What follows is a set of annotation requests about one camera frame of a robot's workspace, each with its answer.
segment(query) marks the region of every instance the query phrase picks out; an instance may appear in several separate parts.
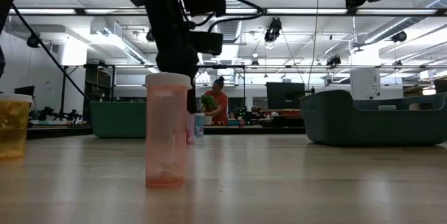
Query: wooden table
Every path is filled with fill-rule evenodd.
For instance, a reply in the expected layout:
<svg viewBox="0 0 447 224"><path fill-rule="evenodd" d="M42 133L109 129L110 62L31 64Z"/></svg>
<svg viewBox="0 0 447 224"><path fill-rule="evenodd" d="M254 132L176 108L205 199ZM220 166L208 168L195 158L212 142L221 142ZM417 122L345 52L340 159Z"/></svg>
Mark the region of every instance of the wooden table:
<svg viewBox="0 0 447 224"><path fill-rule="evenodd" d="M0 223L446 223L444 147L204 137L183 186L145 186L144 140L28 141L0 162Z"/></svg>

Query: orange shirt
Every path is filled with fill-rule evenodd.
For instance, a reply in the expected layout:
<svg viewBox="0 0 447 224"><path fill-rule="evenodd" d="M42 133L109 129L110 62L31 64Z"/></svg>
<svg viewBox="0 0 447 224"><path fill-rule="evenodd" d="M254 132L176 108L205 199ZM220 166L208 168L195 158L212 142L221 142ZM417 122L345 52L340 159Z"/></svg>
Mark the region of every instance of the orange shirt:
<svg viewBox="0 0 447 224"><path fill-rule="evenodd" d="M221 122L221 124L223 125L228 125L228 115L227 115L228 97L225 95L225 93L221 92L220 94L216 94L213 91L207 91L205 95L213 97L217 105L223 107L223 111L219 113L219 115L212 118L213 124L215 126L218 126L219 122Z"/></svg>

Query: potted plant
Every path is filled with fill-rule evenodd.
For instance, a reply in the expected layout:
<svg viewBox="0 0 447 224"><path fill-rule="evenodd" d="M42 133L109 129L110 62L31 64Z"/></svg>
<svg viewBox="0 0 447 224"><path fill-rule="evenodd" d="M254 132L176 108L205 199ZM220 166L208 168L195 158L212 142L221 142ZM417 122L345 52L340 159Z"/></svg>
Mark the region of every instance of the potted plant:
<svg viewBox="0 0 447 224"><path fill-rule="evenodd" d="M215 99L212 96L203 95L200 98L200 101L203 105L204 112L212 112L217 108L217 103ZM212 124L212 117L206 116L205 117L205 125L211 125Z"/></svg>

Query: small bottle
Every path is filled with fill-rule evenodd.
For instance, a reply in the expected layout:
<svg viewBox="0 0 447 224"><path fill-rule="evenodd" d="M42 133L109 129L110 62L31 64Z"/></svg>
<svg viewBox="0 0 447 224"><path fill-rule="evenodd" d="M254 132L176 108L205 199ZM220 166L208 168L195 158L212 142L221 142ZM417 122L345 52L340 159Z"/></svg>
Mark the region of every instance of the small bottle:
<svg viewBox="0 0 447 224"><path fill-rule="evenodd" d="M188 76L157 73L146 77L146 185L183 184L186 167Z"/></svg>

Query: woman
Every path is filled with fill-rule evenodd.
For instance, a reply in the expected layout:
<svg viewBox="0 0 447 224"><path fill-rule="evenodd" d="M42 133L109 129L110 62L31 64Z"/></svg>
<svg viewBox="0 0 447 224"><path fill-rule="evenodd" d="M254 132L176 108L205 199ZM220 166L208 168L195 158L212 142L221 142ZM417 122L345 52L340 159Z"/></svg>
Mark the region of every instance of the woman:
<svg viewBox="0 0 447 224"><path fill-rule="evenodd" d="M205 116L212 116L212 123L215 126L218 126L219 122L221 125L228 125L228 97L222 92L223 87L224 79L219 77L218 80L214 81L212 90L205 93L205 95L212 96L217 103L217 109L205 113Z"/></svg>

